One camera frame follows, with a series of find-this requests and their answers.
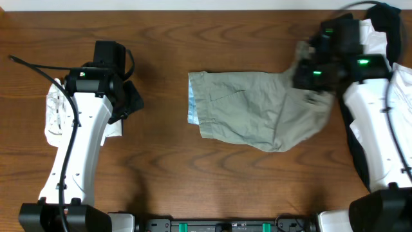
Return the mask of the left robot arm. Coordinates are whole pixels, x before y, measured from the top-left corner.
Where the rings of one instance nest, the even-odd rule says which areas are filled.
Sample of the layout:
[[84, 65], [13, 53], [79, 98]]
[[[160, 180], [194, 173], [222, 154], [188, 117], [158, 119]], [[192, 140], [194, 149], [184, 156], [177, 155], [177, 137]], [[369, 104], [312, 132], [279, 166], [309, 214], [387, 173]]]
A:
[[130, 50], [115, 41], [97, 41], [93, 60], [69, 68], [56, 85], [69, 104], [62, 138], [48, 180], [36, 203], [24, 203], [19, 223], [25, 231], [138, 231], [131, 213], [94, 207], [95, 172], [106, 126], [144, 107], [126, 68]]

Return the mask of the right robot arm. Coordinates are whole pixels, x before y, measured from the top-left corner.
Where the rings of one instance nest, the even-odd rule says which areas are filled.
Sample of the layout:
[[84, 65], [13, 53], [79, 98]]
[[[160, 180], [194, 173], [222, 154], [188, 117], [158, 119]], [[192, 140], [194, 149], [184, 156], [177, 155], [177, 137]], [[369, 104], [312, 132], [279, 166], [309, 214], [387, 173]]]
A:
[[384, 55], [366, 54], [361, 22], [348, 15], [324, 21], [310, 44], [315, 53], [299, 62], [293, 87], [343, 92], [350, 131], [363, 150], [370, 194], [348, 209], [317, 216], [318, 231], [411, 231], [411, 163], [391, 114], [391, 84], [398, 73]]

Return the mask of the khaki shorts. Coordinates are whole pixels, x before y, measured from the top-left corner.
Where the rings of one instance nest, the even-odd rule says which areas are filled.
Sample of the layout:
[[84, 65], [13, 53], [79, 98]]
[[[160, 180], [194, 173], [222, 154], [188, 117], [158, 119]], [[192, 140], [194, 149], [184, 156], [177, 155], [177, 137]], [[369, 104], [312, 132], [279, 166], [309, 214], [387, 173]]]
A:
[[297, 43], [294, 61], [283, 73], [189, 73], [201, 137], [285, 152], [320, 132], [334, 95], [292, 86], [298, 62], [311, 51], [308, 43]]

